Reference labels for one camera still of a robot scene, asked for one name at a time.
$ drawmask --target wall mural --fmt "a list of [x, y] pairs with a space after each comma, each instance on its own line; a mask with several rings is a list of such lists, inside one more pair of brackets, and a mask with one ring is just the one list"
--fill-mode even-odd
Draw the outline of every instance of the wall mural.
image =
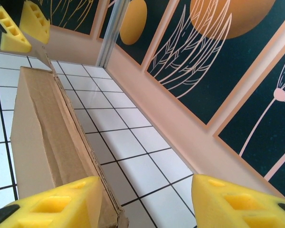
[[180, 0], [147, 71], [204, 124], [285, 21], [285, 0]]
[[[111, 0], [108, 5], [100, 38], [105, 36], [115, 1]], [[128, 5], [116, 44], [139, 65], [143, 62], [168, 3], [169, 0], [131, 0]]]
[[99, 0], [39, 0], [51, 24], [90, 35]]
[[219, 138], [285, 196], [285, 54], [230, 118]]

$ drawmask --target brown cardboard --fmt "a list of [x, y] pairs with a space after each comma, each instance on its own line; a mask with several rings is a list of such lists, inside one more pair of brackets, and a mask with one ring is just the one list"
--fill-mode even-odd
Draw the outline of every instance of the brown cardboard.
[[21, 67], [11, 146], [20, 198], [100, 176], [103, 203], [98, 226], [128, 227], [55, 72]]

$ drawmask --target white tile floor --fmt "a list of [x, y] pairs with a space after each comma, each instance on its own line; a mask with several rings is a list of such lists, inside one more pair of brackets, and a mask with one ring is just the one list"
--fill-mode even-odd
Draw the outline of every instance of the white tile floor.
[[[192, 172], [105, 70], [52, 61], [131, 228], [194, 228]], [[17, 199], [10, 130], [20, 66], [0, 53], [0, 207]]]

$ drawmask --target cardboard box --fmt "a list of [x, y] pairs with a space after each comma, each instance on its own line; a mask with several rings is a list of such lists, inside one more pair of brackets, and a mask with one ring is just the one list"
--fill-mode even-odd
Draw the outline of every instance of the cardboard box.
[[98, 227], [128, 227], [55, 71], [21, 67], [11, 146], [20, 198], [100, 176], [103, 203]]

